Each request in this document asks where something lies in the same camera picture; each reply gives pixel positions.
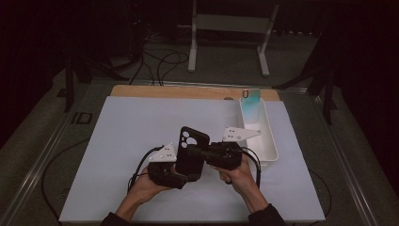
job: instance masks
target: white stand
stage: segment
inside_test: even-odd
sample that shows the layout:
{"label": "white stand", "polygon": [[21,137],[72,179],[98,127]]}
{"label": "white stand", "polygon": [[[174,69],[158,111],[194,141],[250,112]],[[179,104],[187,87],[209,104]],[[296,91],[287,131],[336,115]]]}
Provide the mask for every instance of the white stand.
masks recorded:
{"label": "white stand", "polygon": [[275,5],[269,18],[239,17],[225,15],[209,15],[197,13],[197,0],[193,0],[193,18],[191,26],[191,49],[188,59],[188,71],[193,73],[196,70],[197,60],[197,30],[221,30],[221,31],[240,31],[264,34],[262,45],[258,46],[259,62],[261,63],[262,75],[269,76],[264,51],[272,32],[273,24],[279,10],[279,5]]}

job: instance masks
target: table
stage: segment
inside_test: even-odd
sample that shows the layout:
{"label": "table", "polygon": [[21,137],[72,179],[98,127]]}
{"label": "table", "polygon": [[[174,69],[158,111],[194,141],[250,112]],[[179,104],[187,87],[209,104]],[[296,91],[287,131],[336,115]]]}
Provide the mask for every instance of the table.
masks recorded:
{"label": "table", "polygon": [[[171,116],[178,114],[178,121],[195,125],[196,129],[207,133],[211,141],[215,140],[224,130],[225,123],[234,126],[238,106],[236,101],[220,99],[237,99],[241,91],[198,87],[114,87],[104,104],[60,220],[99,221],[109,211],[115,211],[126,193],[127,181],[144,153],[178,137],[179,131],[174,128],[179,129],[180,125],[176,125],[176,119]],[[283,102],[274,90],[262,90],[262,97],[266,100],[279,160],[263,171],[261,191],[287,221],[323,220],[323,211]],[[209,105],[212,107],[194,118],[179,113],[195,112]],[[141,206],[135,221],[243,222],[247,215],[241,197],[231,187],[220,183],[214,170],[204,167],[202,177],[196,183],[189,183],[182,190],[163,192]]]}

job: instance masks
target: black sleeve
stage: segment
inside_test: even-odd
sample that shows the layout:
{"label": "black sleeve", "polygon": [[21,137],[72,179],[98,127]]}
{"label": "black sleeve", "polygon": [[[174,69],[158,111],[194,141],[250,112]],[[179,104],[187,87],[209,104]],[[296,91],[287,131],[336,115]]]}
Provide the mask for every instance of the black sleeve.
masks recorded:
{"label": "black sleeve", "polygon": [[120,218],[118,215],[109,213],[108,216],[101,222],[101,226],[131,226],[131,224]]}
{"label": "black sleeve", "polygon": [[277,209],[269,203],[264,209],[248,216],[250,226],[286,226]]}

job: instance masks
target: hand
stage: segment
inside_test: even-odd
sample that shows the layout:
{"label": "hand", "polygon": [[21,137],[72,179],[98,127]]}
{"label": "hand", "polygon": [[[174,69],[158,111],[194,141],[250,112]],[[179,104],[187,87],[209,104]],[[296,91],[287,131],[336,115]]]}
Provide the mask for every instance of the hand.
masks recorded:
{"label": "hand", "polygon": [[211,167],[219,171],[220,180],[232,184],[234,190],[243,197],[251,214],[267,207],[268,202],[252,177],[246,155],[243,154],[241,166],[237,169]]}
{"label": "hand", "polygon": [[141,175],[136,180],[129,193],[123,199],[120,207],[115,213],[119,217],[130,221],[133,218],[138,206],[150,201],[155,195],[161,191],[169,190],[170,187],[158,186],[152,180],[150,180],[147,174],[147,167],[141,171]]}

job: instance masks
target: white bracket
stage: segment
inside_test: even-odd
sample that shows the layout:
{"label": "white bracket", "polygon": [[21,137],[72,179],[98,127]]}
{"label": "white bracket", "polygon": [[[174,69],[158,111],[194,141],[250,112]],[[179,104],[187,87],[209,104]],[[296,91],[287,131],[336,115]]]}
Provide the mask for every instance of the white bracket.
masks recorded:
{"label": "white bracket", "polygon": [[173,144],[169,143],[167,146],[149,157],[149,162],[176,162],[176,159],[177,157]]}
{"label": "white bracket", "polygon": [[251,137],[256,137],[262,132],[260,130],[248,130],[235,127],[227,127],[223,135],[223,141],[242,141]]}

